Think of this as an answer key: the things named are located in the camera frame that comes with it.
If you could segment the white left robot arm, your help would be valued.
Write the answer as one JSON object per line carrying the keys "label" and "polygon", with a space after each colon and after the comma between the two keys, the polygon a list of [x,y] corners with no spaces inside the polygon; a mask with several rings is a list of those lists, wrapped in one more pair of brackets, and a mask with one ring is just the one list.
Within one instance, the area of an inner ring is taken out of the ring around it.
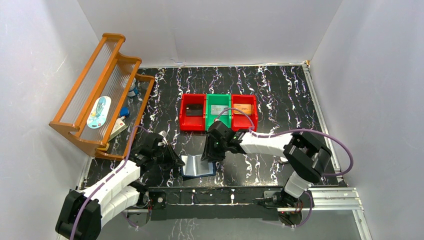
{"label": "white left robot arm", "polygon": [[184,166],[167,141],[167,132],[142,132],[140,144],[94,185],[70,190],[64,199],[55,231],[68,240],[95,240],[102,228],[129,207],[152,209],[156,196],[137,180],[152,167]]}

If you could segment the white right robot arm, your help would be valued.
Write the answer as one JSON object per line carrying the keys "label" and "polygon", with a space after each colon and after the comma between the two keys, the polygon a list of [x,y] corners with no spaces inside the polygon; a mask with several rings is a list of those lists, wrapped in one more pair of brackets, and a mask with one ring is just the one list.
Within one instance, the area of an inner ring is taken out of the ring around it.
{"label": "white right robot arm", "polygon": [[264,135],[251,129],[237,131],[221,121],[214,122],[206,133],[202,161],[220,162],[226,152],[266,154],[284,158],[293,168],[281,192],[282,202],[295,207],[312,184],[319,183],[332,152],[310,129],[293,129],[287,133]]}

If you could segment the black card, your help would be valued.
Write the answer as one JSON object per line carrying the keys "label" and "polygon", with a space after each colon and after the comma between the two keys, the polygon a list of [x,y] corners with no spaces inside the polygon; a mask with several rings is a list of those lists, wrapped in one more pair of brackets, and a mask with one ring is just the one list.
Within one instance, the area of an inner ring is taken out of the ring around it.
{"label": "black card", "polygon": [[189,117],[201,117],[204,114],[203,104],[187,104],[185,107],[185,115]]}

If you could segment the blue leather card holder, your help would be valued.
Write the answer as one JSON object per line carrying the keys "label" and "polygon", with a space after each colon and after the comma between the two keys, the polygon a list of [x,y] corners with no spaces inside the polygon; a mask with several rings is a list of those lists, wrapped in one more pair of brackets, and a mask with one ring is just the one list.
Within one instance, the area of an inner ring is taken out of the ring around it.
{"label": "blue leather card holder", "polygon": [[202,160],[202,155],[182,155],[181,160],[184,165],[181,167],[181,174],[185,178],[201,178],[216,175],[216,166],[213,162]]}

